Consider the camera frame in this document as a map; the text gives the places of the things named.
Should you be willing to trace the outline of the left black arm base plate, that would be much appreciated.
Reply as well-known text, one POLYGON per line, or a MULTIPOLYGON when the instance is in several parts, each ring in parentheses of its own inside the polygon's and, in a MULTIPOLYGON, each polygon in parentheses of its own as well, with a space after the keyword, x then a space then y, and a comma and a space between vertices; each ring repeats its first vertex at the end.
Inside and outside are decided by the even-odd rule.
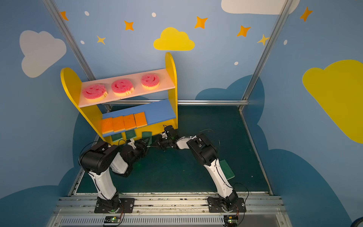
POLYGON ((112 200, 98 198, 94 213, 132 213, 134 203, 134 198, 115 198, 112 200))

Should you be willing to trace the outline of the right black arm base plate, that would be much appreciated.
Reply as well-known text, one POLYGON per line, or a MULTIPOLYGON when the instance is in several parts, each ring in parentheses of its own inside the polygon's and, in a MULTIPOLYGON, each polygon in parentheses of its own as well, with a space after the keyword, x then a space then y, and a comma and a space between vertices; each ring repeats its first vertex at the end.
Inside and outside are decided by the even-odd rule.
POLYGON ((229 209, 223 206, 220 198, 208 197, 207 203, 210 213, 244 213, 247 211, 243 198, 238 198, 236 203, 229 209))

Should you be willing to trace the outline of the orange sponge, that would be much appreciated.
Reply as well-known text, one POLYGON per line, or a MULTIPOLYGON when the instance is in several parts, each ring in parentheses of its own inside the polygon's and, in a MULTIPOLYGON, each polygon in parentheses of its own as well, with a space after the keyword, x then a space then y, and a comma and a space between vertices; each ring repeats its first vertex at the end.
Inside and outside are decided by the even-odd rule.
POLYGON ((144 112, 135 113, 134 119, 137 128, 147 126, 147 120, 144 112))
POLYGON ((112 118, 113 132, 117 133, 125 130, 124 117, 118 116, 112 118))
POLYGON ((124 126, 125 126, 126 131, 136 128, 136 122, 135 122, 134 114, 124 116, 123 117, 123 122, 124 122, 124 126))
POLYGON ((102 134, 108 134, 113 132, 113 118, 102 119, 101 121, 102 134))

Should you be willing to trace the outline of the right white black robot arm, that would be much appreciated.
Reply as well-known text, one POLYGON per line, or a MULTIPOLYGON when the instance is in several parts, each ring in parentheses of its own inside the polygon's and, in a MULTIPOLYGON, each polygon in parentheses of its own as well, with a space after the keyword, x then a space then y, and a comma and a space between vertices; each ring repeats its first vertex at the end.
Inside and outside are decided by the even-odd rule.
POLYGON ((225 211, 231 211, 239 199, 237 192, 228 182, 219 162, 218 152, 211 141, 203 133, 194 136, 180 137, 176 129, 169 125, 164 132, 157 135, 152 143, 162 150, 174 148, 178 150, 189 149, 195 159, 209 172, 215 183, 219 200, 225 211))

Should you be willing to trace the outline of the pink smiley sponge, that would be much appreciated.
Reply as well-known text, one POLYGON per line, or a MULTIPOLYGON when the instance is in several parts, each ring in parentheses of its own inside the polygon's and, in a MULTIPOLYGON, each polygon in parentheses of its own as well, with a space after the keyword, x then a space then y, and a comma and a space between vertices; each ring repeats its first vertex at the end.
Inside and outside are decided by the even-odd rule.
POLYGON ((93 84, 82 90, 83 97, 90 103, 99 102, 108 96, 107 89, 102 84, 93 84))
POLYGON ((111 85, 112 91, 117 96, 128 96, 134 91, 134 86, 128 79, 119 79, 111 85))
POLYGON ((158 75, 150 73, 141 77, 141 85, 146 90, 154 90, 160 85, 160 78, 158 75))

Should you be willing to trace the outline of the green sponge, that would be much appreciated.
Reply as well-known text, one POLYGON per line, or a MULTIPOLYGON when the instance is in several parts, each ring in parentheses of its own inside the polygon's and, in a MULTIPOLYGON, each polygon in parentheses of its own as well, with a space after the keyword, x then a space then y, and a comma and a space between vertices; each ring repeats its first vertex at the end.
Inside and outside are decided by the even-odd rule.
POLYGON ((221 160, 219 163, 227 180, 235 177, 234 172, 232 171, 226 160, 221 160))
POLYGON ((126 140, 131 140, 137 137, 135 130, 129 130, 125 132, 126 140))
POLYGON ((142 132, 142 140, 149 147, 152 144, 152 132, 150 132, 150 131, 143 131, 142 132))
POLYGON ((123 139, 123 136, 122 136, 122 133, 117 133, 117 134, 111 135, 111 138, 112 138, 113 142, 118 142, 123 139))

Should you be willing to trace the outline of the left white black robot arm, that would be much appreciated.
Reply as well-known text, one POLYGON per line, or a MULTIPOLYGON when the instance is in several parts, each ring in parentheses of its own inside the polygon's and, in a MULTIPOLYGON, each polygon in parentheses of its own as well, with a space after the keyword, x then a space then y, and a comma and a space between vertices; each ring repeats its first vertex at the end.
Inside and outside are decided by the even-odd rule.
POLYGON ((89 150, 80 154, 79 164, 92 178, 97 189, 95 213, 119 212, 122 202, 110 172, 128 177, 133 170, 133 164, 146 156, 147 152, 147 142, 131 139, 122 146, 98 141, 89 150))

